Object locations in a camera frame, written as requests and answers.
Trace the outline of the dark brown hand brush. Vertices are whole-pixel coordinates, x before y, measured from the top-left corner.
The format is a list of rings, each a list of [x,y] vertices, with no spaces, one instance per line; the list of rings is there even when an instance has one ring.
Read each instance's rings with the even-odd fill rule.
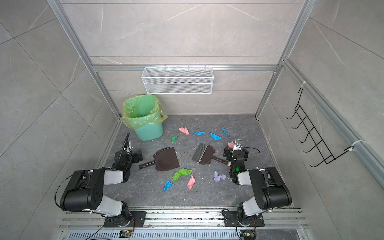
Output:
[[[215,149],[212,146],[200,143],[192,157],[192,160],[201,165],[209,165],[211,160],[215,160],[226,166],[231,166],[229,161],[214,156],[214,153]]]

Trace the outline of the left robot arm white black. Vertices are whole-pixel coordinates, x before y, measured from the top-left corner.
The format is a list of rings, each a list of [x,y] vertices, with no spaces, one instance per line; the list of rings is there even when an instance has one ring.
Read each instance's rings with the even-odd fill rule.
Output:
[[[104,195],[104,186],[126,183],[131,176],[131,167],[143,159],[142,152],[132,152],[127,133],[120,151],[115,153],[115,162],[110,168],[78,170],[71,176],[60,201],[54,195],[55,204],[67,212],[89,212],[103,216],[106,227],[124,228],[135,224],[128,204]]]

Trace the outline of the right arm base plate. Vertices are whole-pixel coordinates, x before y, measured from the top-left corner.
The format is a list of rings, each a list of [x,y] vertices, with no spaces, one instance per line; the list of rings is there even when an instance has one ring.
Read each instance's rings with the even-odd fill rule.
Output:
[[[228,209],[222,210],[221,214],[224,217],[224,222],[226,227],[236,227],[236,226],[264,227],[265,226],[265,222],[262,215],[240,217],[236,211],[230,211]]]

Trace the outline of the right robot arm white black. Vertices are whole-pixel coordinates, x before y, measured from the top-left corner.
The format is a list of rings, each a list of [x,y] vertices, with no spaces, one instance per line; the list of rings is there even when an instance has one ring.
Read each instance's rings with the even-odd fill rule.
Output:
[[[275,167],[246,169],[249,154],[241,140],[229,143],[224,150],[224,157],[230,161],[231,181],[238,186],[251,186],[254,193],[237,208],[236,220],[243,226],[257,222],[264,212],[292,204],[292,195]]]

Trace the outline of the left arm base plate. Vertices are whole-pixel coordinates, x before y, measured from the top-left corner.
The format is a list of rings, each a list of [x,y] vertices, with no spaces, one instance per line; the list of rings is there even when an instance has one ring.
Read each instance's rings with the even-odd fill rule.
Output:
[[[107,217],[103,227],[104,228],[128,228],[135,226],[136,228],[142,228],[146,219],[147,212],[145,211],[133,211],[127,216],[121,214],[117,217]]]

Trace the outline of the dark brown dustpan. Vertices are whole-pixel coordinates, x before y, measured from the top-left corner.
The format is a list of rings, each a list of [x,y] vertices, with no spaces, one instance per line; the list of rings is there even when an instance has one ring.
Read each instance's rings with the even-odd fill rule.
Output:
[[[139,165],[139,169],[141,170],[155,165],[157,171],[165,172],[180,167],[174,147],[161,149],[157,151],[153,157],[153,161]]]

